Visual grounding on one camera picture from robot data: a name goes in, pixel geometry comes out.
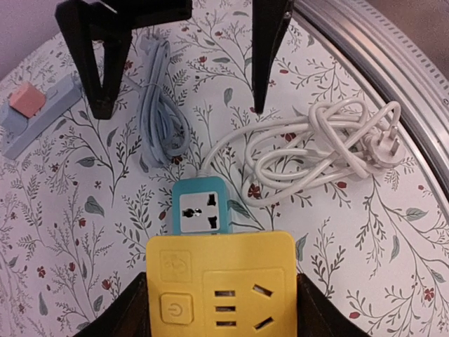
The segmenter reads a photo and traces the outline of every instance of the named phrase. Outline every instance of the pink cube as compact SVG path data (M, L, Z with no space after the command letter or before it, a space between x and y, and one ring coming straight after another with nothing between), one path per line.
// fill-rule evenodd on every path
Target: pink cube
M45 95L31 83L24 82L9 98L9 105L24 116L33 117L44 105Z

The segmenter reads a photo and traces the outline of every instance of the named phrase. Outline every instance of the power strip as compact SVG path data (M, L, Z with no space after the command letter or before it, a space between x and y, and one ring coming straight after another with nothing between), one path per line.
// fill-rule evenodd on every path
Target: power strip
M297 335L295 241L287 232L153 237L152 335Z
M173 186L173 234L226 234L229 200L220 177L183 179Z

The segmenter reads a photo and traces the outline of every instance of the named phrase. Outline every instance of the power symbol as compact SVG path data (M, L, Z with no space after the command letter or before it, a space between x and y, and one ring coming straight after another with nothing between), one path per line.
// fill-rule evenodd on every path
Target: power symbol
M181 305L177 304L177 303L171 303L168 306L167 311L170 313L171 316L173 317L179 317L182 315L182 307Z

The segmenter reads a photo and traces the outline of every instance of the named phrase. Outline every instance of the floral tablecloth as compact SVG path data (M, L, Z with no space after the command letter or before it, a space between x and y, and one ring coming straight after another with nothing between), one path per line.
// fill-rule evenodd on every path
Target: floral tablecloth
M17 161L0 157L0 336L71 336L98 317L145 270L147 240L170 232L173 183L194 176L231 130L306 112L319 100L368 99L294 22L273 68L267 111L257 116L250 0L194 5L189 22L134 32L126 63L126 74L142 81L139 39L156 32L171 42L164 90L194 130L185 156L164 169L143 162L138 95L122 86L110 121L94 120L83 99ZM95 49L101 58L101 44ZM57 35L0 82L0 100L22 81L45 91L75 71ZM232 188L234 231L289 231L298 270L374 336L449 336L447 205L438 204L414 156L384 176L349 178L252 209L241 202L246 173L239 170L249 139L221 151L214 166ZM263 190L244 192L258 197Z

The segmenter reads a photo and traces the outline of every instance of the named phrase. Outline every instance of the dark floor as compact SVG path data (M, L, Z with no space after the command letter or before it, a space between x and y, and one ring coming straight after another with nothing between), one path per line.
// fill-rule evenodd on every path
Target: dark floor
M449 79L449 0L367 0L422 49Z

